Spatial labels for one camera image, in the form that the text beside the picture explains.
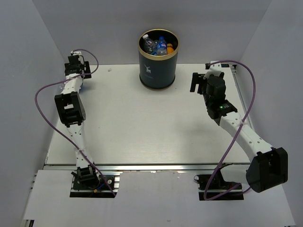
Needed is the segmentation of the small orange juice bottle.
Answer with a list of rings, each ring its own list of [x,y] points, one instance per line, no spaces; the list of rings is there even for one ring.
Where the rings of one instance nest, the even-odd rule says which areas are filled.
[[[174,48],[172,44],[167,44],[167,54],[171,54],[174,52]]]

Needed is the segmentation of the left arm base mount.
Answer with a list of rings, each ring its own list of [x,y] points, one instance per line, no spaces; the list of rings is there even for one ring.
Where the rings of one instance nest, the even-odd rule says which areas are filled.
[[[115,198],[107,184],[111,187],[115,194],[118,190],[118,175],[104,175],[105,180],[101,176],[93,179],[80,180],[76,172],[73,175],[70,198]]]

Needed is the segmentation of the pepsi label clear bottle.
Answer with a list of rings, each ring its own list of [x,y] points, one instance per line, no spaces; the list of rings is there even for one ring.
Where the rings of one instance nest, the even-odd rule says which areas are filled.
[[[164,55],[167,55],[167,54],[168,54],[167,43],[166,43],[164,37],[160,36],[159,37],[159,42],[158,42],[158,45],[157,45],[157,55],[158,56],[164,56]]]

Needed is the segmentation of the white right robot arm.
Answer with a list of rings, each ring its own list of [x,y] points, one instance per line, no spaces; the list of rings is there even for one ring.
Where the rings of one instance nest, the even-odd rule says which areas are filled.
[[[288,180],[288,153],[264,141],[241,117],[225,97],[224,73],[218,76],[193,73],[190,92],[203,95],[207,113],[217,125],[232,136],[249,158],[248,165],[220,165],[214,176],[218,188],[231,182],[247,184],[255,192],[263,192]]]

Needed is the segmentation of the clear bottle blue label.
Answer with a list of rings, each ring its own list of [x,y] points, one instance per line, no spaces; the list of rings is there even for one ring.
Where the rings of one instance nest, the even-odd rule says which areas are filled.
[[[151,54],[154,51],[154,42],[153,40],[149,37],[148,34],[145,34],[142,36],[143,41],[144,41],[144,50],[147,54]]]

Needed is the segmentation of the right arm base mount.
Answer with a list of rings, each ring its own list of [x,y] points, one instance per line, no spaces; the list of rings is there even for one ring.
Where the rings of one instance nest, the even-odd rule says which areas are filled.
[[[210,179],[215,166],[214,165],[194,165],[196,167],[196,173],[194,175],[194,182],[198,186],[198,196],[200,201],[204,201],[204,192],[208,180]],[[210,186],[207,190],[207,198],[217,196],[232,187],[236,186],[235,182],[225,181],[220,171],[216,173],[214,178],[211,180]],[[240,184],[237,188],[231,190],[227,194],[214,199],[214,201],[242,201],[244,200],[242,185]]]

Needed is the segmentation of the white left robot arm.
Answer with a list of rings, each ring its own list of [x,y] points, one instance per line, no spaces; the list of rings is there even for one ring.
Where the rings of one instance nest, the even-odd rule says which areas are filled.
[[[76,144],[76,172],[73,173],[76,183],[95,189],[99,186],[100,177],[98,176],[90,153],[87,149],[84,121],[86,113],[79,91],[84,79],[91,78],[89,62],[84,60],[81,51],[72,51],[68,57],[64,74],[67,81],[59,95],[54,97],[60,121],[65,125],[70,138]]]

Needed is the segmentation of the blue cap blue label bottle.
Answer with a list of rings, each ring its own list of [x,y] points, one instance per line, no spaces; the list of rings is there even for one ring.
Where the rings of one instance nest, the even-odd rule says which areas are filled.
[[[158,43],[159,43],[158,40],[153,41],[153,44],[152,44],[153,51],[151,53],[152,55],[157,55]]]

